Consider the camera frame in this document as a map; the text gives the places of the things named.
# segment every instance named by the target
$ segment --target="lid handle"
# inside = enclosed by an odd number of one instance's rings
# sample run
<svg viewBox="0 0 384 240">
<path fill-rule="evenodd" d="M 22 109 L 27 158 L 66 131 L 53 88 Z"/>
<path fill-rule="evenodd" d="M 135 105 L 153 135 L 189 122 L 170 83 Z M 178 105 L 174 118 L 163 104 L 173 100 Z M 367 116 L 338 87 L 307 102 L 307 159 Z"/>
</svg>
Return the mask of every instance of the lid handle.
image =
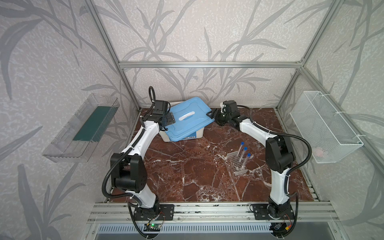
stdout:
<svg viewBox="0 0 384 240">
<path fill-rule="evenodd" d="M 189 116 L 192 116 L 193 114 L 195 114 L 194 111 L 189 112 L 189 113 L 187 113 L 187 114 L 184 114 L 183 116 L 179 117 L 179 121 L 182 121 L 182 120 L 184 120 L 185 118 L 187 118 L 187 117 L 189 117 Z"/>
</svg>

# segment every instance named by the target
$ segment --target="wallpaper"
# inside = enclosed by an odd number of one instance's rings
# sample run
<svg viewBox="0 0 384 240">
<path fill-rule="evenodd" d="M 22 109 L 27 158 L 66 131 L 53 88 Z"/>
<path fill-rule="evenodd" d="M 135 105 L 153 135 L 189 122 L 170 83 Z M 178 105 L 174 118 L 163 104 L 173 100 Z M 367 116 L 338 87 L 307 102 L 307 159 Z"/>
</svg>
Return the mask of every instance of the wallpaper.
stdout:
<svg viewBox="0 0 384 240">
<path fill-rule="evenodd" d="M 119 61 L 299 61 L 332 1 L 94 2 Z M 198 96 L 216 107 L 228 99 L 276 106 L 293 69 L 125 71 L 143 106 L 156 85 L 163 100 Z"/>
<path fill-rule="evenodd" d="M 290 112 L 303 91 L 313 90 L 306 77 L 300 75 L 278 110 L 289 133 L 300 136 Z M 298 140 L 293 144 L 301 162 L 307 155 L 306 146 Z M 350 240 L 382 239 L 384 177 L 361 149 L 336 163 L 318 164 L 312 157 L 304 167 L 319 198 L 332 202 Z"/>
<path fill-rule="evenodd" d="M 137 112 L 82 1 L 0 2 L 0 238 L 78 239 Z M 87 163 L 42 156 L 89 94 L 116 96 Z"/>
<path fill-rule="evenodd" d="M 384 156 L 384 1 L 343 4 L 306 67 Z"/>
<path fill-rule="evenodd" d="M 126 71 L 126 75 L 141 106 L 150 106 L 148 86 L 152 85 L 156 98 L 169 102 L 200 97 L 210 107 L 218 107 L 226 100 L 249 107 L 271 107 L 277 105 L 293 71 L 292 68 L 142 68 Z"/>
</svg>

